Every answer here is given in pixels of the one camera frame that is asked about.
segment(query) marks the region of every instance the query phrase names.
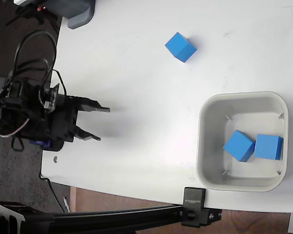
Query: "metal bracket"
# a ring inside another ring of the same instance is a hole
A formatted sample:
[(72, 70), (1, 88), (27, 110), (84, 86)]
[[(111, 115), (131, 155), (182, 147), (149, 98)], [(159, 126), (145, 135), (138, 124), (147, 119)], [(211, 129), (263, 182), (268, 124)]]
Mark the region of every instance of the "metal bracket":
[(54, 222), (53, 215), (18, 202), (0, 201), (0, 215), (8, 221), (9, 234), (47, 234), (50, 223)]
[(199, 228), (221, 220), (222, 210), (204, 208), (205, 189), (185, 188), (181, 224)]

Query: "wire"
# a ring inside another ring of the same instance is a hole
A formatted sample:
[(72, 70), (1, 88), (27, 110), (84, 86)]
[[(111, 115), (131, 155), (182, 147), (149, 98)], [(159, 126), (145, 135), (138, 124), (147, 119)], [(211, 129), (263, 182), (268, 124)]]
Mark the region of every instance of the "wire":
[(23, 127), (25, 127), (25, 125), (28, 123), (29, 119), (25, 120), (25, 122), (19, 127), (17, 128), (14, 132), (10, 133), (10, 134), (7, 134), (7, 135), (2, 135), (0, 134), (0, 137), (2, 138), (8, 138), (8, 137), (11, 137), (13, 135), (15, 135), (17, 132), (19, 132)]
[(58, 74), (59, 79), (60, 79), (61, 84), (62, 84), (62, 87), (63, 87), (63, 89), (64, 89), (64, 95), (67, 96), (66, 88), (65, 88), (64, 82), (63, 82), (63, 80), (62, 80), (62, 77), (61, 77), (61, 75), (60, 75), (60, 72), (57, 71), (57, 70), (55, 70), (55, 69), (52, 69), (52, 71), (55, 71), (55, 72)]
[(41, 86), (44, 85), (44, 83), (46, 82), (48, 76), (51, 74), (52, 69), (54, 67), (55, 59), (56, 59), (56, 56), (57, 56), (57, 47), (56, 47), (56, 42), (55, 42), (54, 37), (49, 32), (46, 32), (46, 31), (43, 31), (43, 30), (38, 30), (38, 31), (34, 31), (34, 32), (28, 34), (26, 37), (24, 37), (24, 39), (18, 45), (18, 47), (16, 49), (16, 52), (15, 52), (15, 57), (14, 57), (14, 68), (12, 70), (12, 76), (11, 76), (10, 79), (7, 80), (7, 82), (5, 84), (5, 87), (7, 87), (13, 81), (14, 77), (17, 75), (17, 69), (18, 69), (17, 63), (18, 63), (18, 59), (19, 59), (19, 56), (20, 56), (20, 51), (21, 51), (22, 47), (24, 46), (24, 44), (29, 39), (33, 38), (34, 36), (41, 35), (41, 34), (46, 35), (50, 39), (50, 41), (52, 42), (52, 47), (53, 47), (53, 59), (52, 59), (51, 66), (49, 67), (48, 71), (46, 72), (45, 76), (42, 79)]
[(48, 182), (48, 185), (49, 185), (49, 187), (50, 187), (50, 190), (51, 190), (51, 192), (52, 192), (52, 195), (53, 195), (54, 198), (55, 198), (55, 201), (57, 202), (57, 204), (58, 204), (59, 208), (61, 209), (61, 211), (62, 211), (63, 213), (65, 213), (65, 210), (63, 209), (62, 205), (60, 204), (60, 202), (59, 202), (59, 200), (58, 200), (58, 197), (56, 196), (56, 194), (55, 194), (55, 192), (54, 192), (54, 190), (53, 190), (53, 187), (52, 187), (51, 181), (49, 180), (49, 178), (42, 177), (41, 169), (42, 169), (42, 168), (40, 167), (39, 179), (40, 179), (40, 180), (46, 180), (46, 181)]
[[(61, 85), (62, 85), (63, 90), (64, 90), (64, 95), (67, 96), (67, 91), (66, 91), (66, 88), (65, 88), (65, 85), (64, 85), (64, 82), (63, 82), (63, 79), (61, 77), (60, 72), (58, 70), (55, 70), (55, 69), (52, 69), (52, 71), (54, 71), (54, 72), (56, 72), (58, 74), (60, 82), (61, 82)], [(38, 92), (38, 99), (39, 99), (39, 102), (41, 103), (41, 105), (44, 107), (45, 103), (41, 99), (41, 90), (39, 90), (39, 92)]]

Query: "blue cube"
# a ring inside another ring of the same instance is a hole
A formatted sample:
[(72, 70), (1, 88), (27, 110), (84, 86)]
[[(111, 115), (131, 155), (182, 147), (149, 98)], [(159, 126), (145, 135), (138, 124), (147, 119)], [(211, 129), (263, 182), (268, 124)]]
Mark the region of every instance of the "blue cube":
[(279, 136), (258, 134), (255, 157), (280, 160), (283, 138)]
[(245, 133), (235, 130), (224, 149), (239, 162), (246, 162), (254, 152), (255, 141)]
[(196, 51), (196, 48), (189, 42), (189, 40), (180, 33), (176, 33), (165, 44), (165, 46), (172, 53), (172, 55), (182, 62), (187, 61), (188, 58), (190, 58)]

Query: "blue component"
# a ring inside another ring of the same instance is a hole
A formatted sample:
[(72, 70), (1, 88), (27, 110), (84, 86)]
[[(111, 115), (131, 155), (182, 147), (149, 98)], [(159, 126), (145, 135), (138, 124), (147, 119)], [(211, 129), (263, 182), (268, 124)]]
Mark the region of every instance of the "blue component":
[(224, 149), (239, 162), (246, 162), (254, 152), (255, 141), (245, 133), (235, 130)]
[(172, 55), (182, 62), (187, 61), (188, 58), (190, 58), (196, 51), (196, 48), (189, 42), (189, 40), (180, 33), (176, 33), (165, 44), (165, 46), (172, 53)]
[(283, 138), (279, 136), (258, 134), (255, 157), (280, 160)]
[(50, 148), (51, 147), (51, 141), (39, 141), (39, 140), (30, 140), (29, 141), (30, 144), (33, 145), (41, 145), (45, 148)]

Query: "black cable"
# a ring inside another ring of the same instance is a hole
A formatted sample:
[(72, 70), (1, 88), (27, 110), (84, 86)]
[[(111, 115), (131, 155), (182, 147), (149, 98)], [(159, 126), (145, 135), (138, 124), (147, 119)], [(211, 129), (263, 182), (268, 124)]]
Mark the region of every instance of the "black cable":
[(60, 75), (60, 72), (57, 71), (57, 70), (55, 70), (55, 69), (52, 69), (52, 71), (55, 71), (55, 72), (58, 74), (59, 79), (60, 79), (61, 84), (62, 84), (62, 87), (63, 87), (63, 89), (64, 89), (64, 95), (66, 96), (66, 95), (67, 95), (67, 92), (66, 92), (66, 88), (65, 88), (64, 82), (63, 82), (63, 80), (62, 80), (62, 77), (61, 77), (61, 75)]
[(56, 196), (54, 190), (53, 190), (53, 187), (52, 187), (52, 184), (51, 184), (51, 181), (49, 180), (49, 178), (46, 178), (46, 177), (42, 177), (42, 174), (41, 174), (41, 169), (42, 169), (42, 166), (40, 167), (40, 172), (39, 172), (39, 179), (40, 180), (46, 180), (48, 182), (48, 185), (50, 187), (50, 190), (52, 192), (52, 195), (54, 196), (54, 199), (55, 201), (57, 202), (59, 208), (61, 209), (61, 211), (63, 213), (65, 213), (65, 210), (63, 209), (62, 205), (60, 204), (59, 200), (58, 200), (58, 197)]
[(7, 87), (12, 81), (13, 81), (13, 78), (17, 75), (17, 69), (18, 69), (18, 59), (19, 59), (19, 56), (20, 56), (20, 51), (22, 49), (22, 47), (24, 46), (24, 44), (31, 38), (33, 38), (34, 36), (37, 36), (37, 35), (45, 35), (47, 36), (51, 42), (52, 42), (52, 47), (53, 47), (53, 59), (52, 59), (52, 63), (51, 63), (51, 66), (49, 67), (48, 71), (46, 72), (45, 76), (43, 77), (42, 79), (42, 84), (41, 86), (44, 85), (44, 83), (46, 82), (48, 76), (51, 74), (52, 72), (52, 69), (54, 67), (54, 64), (55, 64), (55, 59), (56, 59), (56, 56), (57, 56), (57, 48), (56, 48), (56, 42), (55, 42), (55, 39), (54, 37), (49, 33), (49, 32), (46, 32), (46, 31), (42, 31), (42, 30), (38, 30), (38, 31), (34, 31), (30, 34), (28, 34), (26, 37), (24, 37), (24, 39), (20, 42), (20, 44), (18, 45), (17, 49), (16, 49), (16, 52), (15, 52), (15, 57), (14, 57), (14, 68), (12, 70), (12, 76), (10, 77), (10, 79), (8, 79), (8, 81), (6, 82), (6, 85), (5, 87)]

